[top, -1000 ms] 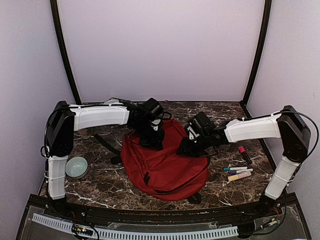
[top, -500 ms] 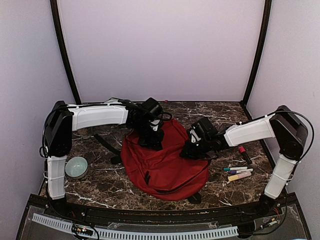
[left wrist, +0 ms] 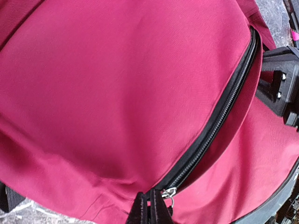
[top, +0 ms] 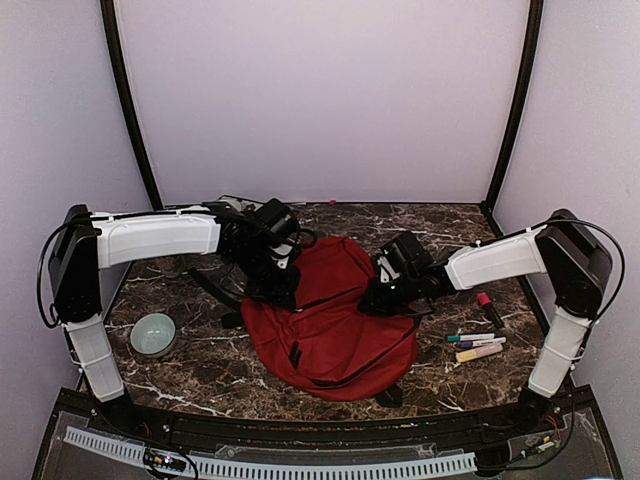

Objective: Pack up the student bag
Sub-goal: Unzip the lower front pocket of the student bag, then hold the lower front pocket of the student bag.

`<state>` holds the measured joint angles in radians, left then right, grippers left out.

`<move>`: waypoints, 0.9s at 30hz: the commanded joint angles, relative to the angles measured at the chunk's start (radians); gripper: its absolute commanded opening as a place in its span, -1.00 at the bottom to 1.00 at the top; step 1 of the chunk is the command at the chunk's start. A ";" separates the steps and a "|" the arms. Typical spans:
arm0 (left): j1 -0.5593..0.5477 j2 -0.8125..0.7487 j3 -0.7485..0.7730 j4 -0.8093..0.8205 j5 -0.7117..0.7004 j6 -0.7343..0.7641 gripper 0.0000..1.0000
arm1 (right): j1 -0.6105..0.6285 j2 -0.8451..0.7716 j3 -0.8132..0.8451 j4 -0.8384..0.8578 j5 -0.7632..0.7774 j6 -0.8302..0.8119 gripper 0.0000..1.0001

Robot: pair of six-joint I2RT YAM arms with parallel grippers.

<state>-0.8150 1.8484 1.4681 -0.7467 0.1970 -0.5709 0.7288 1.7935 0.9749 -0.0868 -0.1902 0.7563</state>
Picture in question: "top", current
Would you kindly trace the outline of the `purple cap marker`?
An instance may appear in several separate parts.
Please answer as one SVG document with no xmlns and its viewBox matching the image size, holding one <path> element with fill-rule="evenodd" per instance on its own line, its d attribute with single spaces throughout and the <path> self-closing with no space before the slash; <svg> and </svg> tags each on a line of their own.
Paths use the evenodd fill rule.
<svg viewBox="0 0 640 480">
<path fill-rule="evenodd" d="M 485 345 L 492 345 L 492 344 L 504 344 L 506 342 L 506 338 L 505 337 L 494 337 L 491 339 L 482 339 L 482 340 L 471 340 L 471 341 L 464 341 L 464 342 L 460 342 L 458 344 L 458 347 L 463 349 L 463 350 L 468 350 L 468 349 L 475 349 L 481 346 L 485 346 Z"/>
</svg>

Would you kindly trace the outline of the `yellow pink pastel highlighter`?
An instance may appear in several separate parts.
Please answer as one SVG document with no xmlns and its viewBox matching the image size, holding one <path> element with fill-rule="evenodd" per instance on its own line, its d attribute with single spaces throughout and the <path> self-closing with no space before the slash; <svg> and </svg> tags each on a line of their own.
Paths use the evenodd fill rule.
<svg viewBox="0 0 640 480">
<path fill-rule="evenodd" d="M 461 351 L 456 354 L 457 363 L 466 363 L 483 357 L 498 354 L 503 351 L 503 345 L 492 343 L 477 348 Z"/>
</svg>

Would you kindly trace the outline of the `pink black highlighter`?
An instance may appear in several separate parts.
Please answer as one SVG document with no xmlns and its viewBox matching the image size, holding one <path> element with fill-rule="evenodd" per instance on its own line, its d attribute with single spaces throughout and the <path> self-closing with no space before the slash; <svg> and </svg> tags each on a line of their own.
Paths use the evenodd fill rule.
<svg viewBox="0 0 640 480">
<path fill-rule="evenodd" d="M 496 329 L 502 329 L 505 324 L 497 312 L 491 298 L 486 293 L 479 293 L 477 300 L 481 306 L 486 318 L 492 323 Z"/>
</svg>

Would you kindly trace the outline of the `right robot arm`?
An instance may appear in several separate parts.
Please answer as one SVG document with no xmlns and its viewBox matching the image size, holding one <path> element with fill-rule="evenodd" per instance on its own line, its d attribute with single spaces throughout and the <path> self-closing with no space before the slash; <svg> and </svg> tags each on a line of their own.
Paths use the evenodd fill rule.
<svg viewBox="0 0 640 480">
<path fill-rule="evenodd" d="M 549 416 L 552 398 L 582 359 L 596 323 L 619 295 L 626 258 L 619 241 L 602 226 L 558 209 L 540 223 L 489 240 L 478 240 L 434 257 L 411 231 L 403 231 L 372 259 L 374 274 L 359 303 L 378 316 L 406 314 L 411 303 L 433 301 L 508 279 L 545 279 L 553 314 L 525 389 L 533 394 L 516 405 L 510 424 L 534 432 Z"/>
</svg>

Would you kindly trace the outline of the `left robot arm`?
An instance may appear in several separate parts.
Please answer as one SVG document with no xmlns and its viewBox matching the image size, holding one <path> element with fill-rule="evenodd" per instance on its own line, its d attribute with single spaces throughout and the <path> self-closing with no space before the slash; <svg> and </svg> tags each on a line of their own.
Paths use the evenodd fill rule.
<svg viewBox="0 0 640 480">
<path fill-rule="evenodd" d="M 239 269 L 251 299 L 292 309 L 303 232 L 289 205 L 222 197 L 212 202 L 131 213 L 72 206 L 45 240 L 36 268 L 44 325 L 66 333 L 101 417 L 120 436 L 141 427 L 124 399 L 124 381 L 103 320 L 102 274 L 122 265 L 184 255 L 218 255 Z"/>
</svg>

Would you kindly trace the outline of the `red student backpack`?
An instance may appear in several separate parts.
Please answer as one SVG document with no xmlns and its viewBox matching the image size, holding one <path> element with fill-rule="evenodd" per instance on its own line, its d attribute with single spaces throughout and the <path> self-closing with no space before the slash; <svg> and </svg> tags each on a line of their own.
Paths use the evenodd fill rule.
<svg viewBox="0 0 640 480">
<path fill-rule="evenodd" d="M 319 240 L 296 262 L 296 307 L 245 299 L 240 315 L 265 367 L 285 383 L 329 401 L 367 398 L 398 408 L 398 383 L 417 357 L 418 320 L 359 309 L 374 278 L 369 255 L 354 240 Z"/>
</svg>

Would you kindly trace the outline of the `teal cap marker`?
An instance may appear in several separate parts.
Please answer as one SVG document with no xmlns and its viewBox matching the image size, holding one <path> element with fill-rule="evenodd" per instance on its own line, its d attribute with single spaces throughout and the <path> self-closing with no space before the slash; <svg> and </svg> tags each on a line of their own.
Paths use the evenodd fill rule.
<svg viewBox="0 0 640 480">
<path fill-rule="evenodd" d="M 446 337 L 446 342 L 447 343 L 473 342 L 473 341 L 481 341 L 481 340 L 490 340 L 493 338 L 495 338 L 494 333 L 450 335 Z"/>
</svg>

